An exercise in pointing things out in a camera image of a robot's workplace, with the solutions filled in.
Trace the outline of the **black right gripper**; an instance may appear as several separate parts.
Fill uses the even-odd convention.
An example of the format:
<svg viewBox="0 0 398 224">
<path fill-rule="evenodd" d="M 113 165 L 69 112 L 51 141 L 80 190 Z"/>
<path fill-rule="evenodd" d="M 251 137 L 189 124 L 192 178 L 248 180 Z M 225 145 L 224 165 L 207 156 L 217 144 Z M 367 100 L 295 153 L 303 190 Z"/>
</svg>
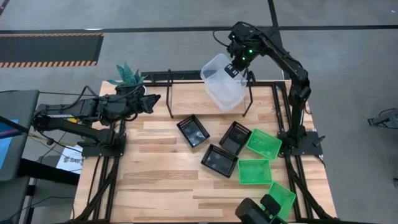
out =
<svg viewBox="0 0 398 224">
<path fill-rule="evenodd" d="M 259 55 L 258 47 L 259 45 L 254 42 L 230 43 L 230 56 L 233 61 L 225 66 L 225 72 L 231 78 L 239 75 L 239 70 L 248 68 L 251 62 Z"/>
</svg>

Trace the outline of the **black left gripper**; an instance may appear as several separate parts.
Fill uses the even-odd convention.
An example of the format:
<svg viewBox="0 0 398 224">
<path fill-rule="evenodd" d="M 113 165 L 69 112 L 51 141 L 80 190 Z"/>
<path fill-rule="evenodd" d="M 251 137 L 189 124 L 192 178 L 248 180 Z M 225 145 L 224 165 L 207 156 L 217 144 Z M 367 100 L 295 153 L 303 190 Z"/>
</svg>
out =
<svg viewBox="0 0 398 224">
<path fill-rule="evenodd" d="M 125 97 L 126 104 L 123 110 L 123 115 L 132 115 L 139 113 L 153 113 L 153 107 L 161 98 L 161 95 L 128 95 Z"/>
</svg>

